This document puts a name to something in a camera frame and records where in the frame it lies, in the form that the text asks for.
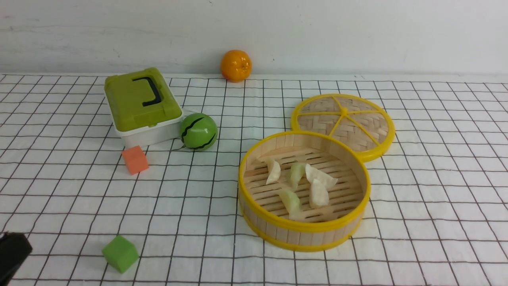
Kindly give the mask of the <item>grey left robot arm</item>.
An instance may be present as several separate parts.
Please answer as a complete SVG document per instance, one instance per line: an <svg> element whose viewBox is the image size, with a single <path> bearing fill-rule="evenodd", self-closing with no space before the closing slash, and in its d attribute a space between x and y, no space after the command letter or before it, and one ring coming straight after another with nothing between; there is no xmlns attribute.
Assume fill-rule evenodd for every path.
<svg viewBox="0 0 508 286"><path fill-rule="evenodd" d="M22 232L3 232L0 237L0 284L7 286L33 251Z"/></svg>

